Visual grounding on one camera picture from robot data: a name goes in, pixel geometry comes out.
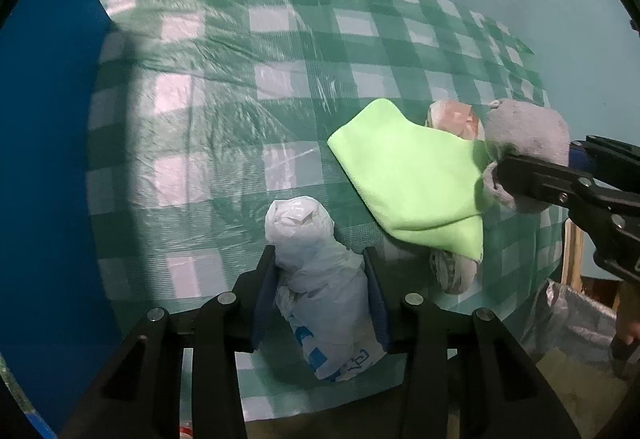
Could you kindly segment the person's right hand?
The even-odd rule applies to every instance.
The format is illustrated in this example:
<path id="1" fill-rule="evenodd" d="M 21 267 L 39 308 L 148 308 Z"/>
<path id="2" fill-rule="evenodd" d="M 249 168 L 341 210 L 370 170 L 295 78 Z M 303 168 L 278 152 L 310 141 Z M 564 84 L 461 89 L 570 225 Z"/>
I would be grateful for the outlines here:
<path id="1" fill-rule="evenodd" d="M 618 290 L 620 303 L 616 311 L 616 337 L 631 345 L 640 337 L 640 297 L 637 286 L 623 283 Z"/>

